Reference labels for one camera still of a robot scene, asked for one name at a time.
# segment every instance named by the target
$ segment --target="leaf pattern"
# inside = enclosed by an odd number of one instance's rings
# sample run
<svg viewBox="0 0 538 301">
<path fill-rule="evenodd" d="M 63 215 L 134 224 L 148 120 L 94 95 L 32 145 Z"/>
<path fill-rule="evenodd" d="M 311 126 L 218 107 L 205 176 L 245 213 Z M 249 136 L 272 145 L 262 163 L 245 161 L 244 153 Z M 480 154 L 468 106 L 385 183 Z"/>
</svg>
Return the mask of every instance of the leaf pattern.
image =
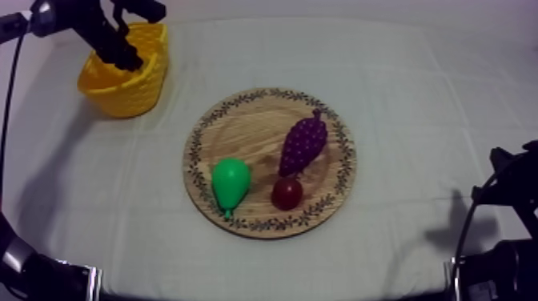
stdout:
<svg viewBox="0 0 538 301">
<path fill-rule="evenodd" d="M 219 209 L 217 202 L 213 196 L 208 181 L 203 176 L 203 172 L 199 169 L 198 164 L 201 161 L 200 151 L 202 150 L 203 130 L 212 125 L 217 119 L 226 116 L 234 107 L 239 107 L 243 103 L 254 102 L 265 98 L 266 96 L 280 97 L 289 99 L 294 102 L 304 102 L 307 106 L 313 106 L 319 109 L 322 114 L 325 114 L 327 119 L 333 121 L 332 126 L 335 128 L 336 142 L 338 148 L 344 154 L 340 159 L 340 168 L 337 171 L 337 182 L 334 186 L 335 195 L 343 195 L 348 188 L 348 178 L 353 171 L 352 158 L 355 155 L 352 143 L 347 138 L 345 126 L 338 120 L 338 115 L 328 108 L 319 99 L 311 97 L 303 92 L 293 90 L 280 90 L 278 88 L 258 89 L 256 92 L 248 94 L 240 94 L 234 99 L 223 102 L 220 108 L 215 109 L 210 115 L 204 116 L 198 127 L 192 132 L 191 145 L 189 146 L 189 159 L 191 163 L 187 173 L 192 177 L 192 182 L 199 190 L 199 197 L 207 203 L 207 208 L 217 214 L 230 228 L 248 229 L 250 231 L 285 231 L 292 227 L 308 227 L 312 218 L 320 216 L 324 210 L 334 204 L 335 196 L 331 193 L 324 195 L 317 203 L 308 206 L 297 216 L 289 215 L 286 219 L 272 218 L 268 220 L 247 220 L 240 217 L 232 217 L 226 220 L 224 214 Z"/>
</svg>

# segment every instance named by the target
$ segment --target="wooden plate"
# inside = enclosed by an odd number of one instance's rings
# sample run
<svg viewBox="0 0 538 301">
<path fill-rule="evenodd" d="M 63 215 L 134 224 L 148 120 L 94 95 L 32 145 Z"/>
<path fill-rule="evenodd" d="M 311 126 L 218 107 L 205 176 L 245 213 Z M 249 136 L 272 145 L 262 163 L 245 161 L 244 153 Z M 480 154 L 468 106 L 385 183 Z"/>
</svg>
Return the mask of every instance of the wooden plate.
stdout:
<svg viewBox="0 0 538 301">
<path fill-rule="evenodd" d="M 300 205 L 280 211 L 271 203 L 271 192 L 284 139 L 315 108 L 327 124 L 327 145 L 299 176 L 304 191 Z M 247 163 L 252 183 L 226 220 L 211 189 L 211 171 L 230 157 Z M 327 220 L 349 195 L 355 168 L 355 146 L 339 116 L 317 98 L 279 88 L 246 90 L 214 105 L 195 125 L 183 155 L 185 186 L 196 207 L 224 230 L 257 239 L 297 235 Z"/>
</svg>

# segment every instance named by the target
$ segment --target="white tablecloth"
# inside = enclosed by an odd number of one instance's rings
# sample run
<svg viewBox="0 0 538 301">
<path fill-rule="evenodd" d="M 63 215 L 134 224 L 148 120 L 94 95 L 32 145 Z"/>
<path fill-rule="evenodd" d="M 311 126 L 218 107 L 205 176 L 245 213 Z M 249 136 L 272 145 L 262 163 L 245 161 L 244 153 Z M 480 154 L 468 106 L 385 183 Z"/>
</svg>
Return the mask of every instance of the white tablecloth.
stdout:
<svg viewBox="0 0 538 301">
<path fill-rule="evenodd" d="M 359 300 L 444 287 L 473 185 L 494 146 L 538 133 L 538 57 L 482 35 L 358 20 L 240 19 L 170 26 L 159 104 L 110 120 L 76 79 L 89 52 L 59 46 L 10 132 L 4 210 L 48 255 L 101 267 L 111 292 L 164 299 Z M 184 143 L 219 100 L 257 86 L 322 99 L 351 129 L 349 200 L 304 235 L 256 241 L 197 212 Z M 468 252 L 524 235 L 479 208 Z"/>
</svg>

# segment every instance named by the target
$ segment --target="yellow basket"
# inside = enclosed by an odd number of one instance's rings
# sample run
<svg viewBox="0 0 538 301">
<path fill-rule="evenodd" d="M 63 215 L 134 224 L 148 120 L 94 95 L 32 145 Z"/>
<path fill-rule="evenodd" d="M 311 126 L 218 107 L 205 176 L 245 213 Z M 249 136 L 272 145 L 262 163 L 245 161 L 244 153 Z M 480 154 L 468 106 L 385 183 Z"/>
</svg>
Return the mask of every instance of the yellow basket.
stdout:
<svg viewBox="0 0 538 301">
<path fill-rule="evenodd" d="M 116 118 L 146 113 L 159 100 L 168 68 L 168 33 L 163 24 L 132 23 L 127 41 L 144 64 L 135 72 L 105 64 L 92 51 L 78 77 L 78 89 Z"/>
</svg>

